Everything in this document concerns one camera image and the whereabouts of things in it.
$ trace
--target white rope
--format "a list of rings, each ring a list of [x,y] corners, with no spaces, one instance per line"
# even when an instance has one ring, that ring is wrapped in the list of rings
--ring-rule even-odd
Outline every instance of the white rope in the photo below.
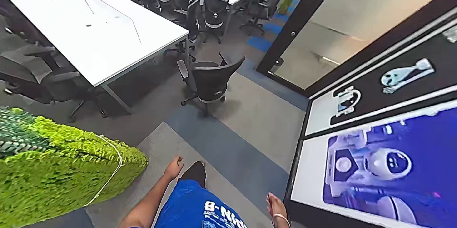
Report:
[[[91,201],[89,201],[87,204],[85,204],[83,207],[87,207],[88,205],[90,205],[98,196],[100,196],[100,193],[103,189],[105,189],[105,186],[110,182],[110,180],[113,178],[113,176],[117,173],[117,171],[119,171],[119,169],[121,169],[121,167],[125,164],[123,164],[123,159],[122,159],[122,156],[121,156],[121,153],[117,150],[117,148],[111,144],[109,141],[105,140],[103,137],[103,134],[101,136],[98,136],[97,134],[95,134],[95,136],[99,137],[100,139],[104,140],[106,143],[110,144],[111,147],[113,147],[116,152],[117,152],[117,155],[119,156],[119,164],[117,165],[117,168],[116,170],[114,170],[113,174],[111,175],[111,177],[106,181],[105,185],[103,185],[103,187],[97,192],[97,194],[94,196],[94,198],[92,198]]]

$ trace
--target white desk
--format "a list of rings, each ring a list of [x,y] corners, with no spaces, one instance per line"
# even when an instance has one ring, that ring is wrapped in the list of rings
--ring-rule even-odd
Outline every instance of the white desk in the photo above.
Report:
[[[11,1],[92,85],[101,85],[129,113],[108,84],[168,45],[187,41],[189,33],[130,0]]]

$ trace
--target desk leg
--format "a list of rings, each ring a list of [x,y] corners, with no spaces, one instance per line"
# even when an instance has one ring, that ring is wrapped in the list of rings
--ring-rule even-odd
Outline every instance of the desk leg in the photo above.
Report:
[[[117,94],[108,86],[108,84],[102,84],[101,87],[106,90],[119,104],[121,104],[127,113],[132,114],[132,111],[130,110],[130,107],[122,101],[122,99],[117,96]]]
[[[232,14],[233,14],[233,12],[234,12],[233,9],[234,9],[233,5],[231,5],[231,6],[228,8],[228,16],[227,16],[227,21],[225,22],[224,36],[225,36],[225,34],[227,33],[227,30],[229,29],[230,18],[232,17]]]

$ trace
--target fingers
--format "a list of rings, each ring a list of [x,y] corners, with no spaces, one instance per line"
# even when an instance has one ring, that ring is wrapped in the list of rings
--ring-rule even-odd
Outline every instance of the fingers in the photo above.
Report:
[[[184,160],[184,158],[180,155],[176,155],[173,159],[173,162],[176,163],[178,166],[180,165],[184,165],[184,163],[182,162]]]
[[[270,199],[270,203],[272,203],[272,202],[282,202],[277,196],[275,196],[271,192],[268,192],[268,198]]]

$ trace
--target hand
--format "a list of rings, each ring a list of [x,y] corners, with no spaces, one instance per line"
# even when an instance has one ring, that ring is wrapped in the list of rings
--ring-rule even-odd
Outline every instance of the hand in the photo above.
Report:
[[[164,177],[168,178],[170,181],[178,177],[182,168],[184,167],[184,158],[182,156],[176,155],[174,159],[168,164],[165,168]]]
[[[275,196],[273,193],[268,193],[268,195],[266,196],[266,203],[267,203],[267,207],[266,209],[268,210],[268,212],[270,213],[270,215],[273,217],[273,215],[275,214],[282,214],[285,218],[287,218],[287,212],[286,212],[286,207],[284,206],[283,202],[277,197]],[[285,222],[284,219],[280,218],[280,217],[275,217],[274,219],[275,221],[275,227],[289,227],[289,225],[287,224],[287,222],[285,223],[285,226],[282,226],[282,225],[277,225],[277,224],[282,224],[283,222]]]

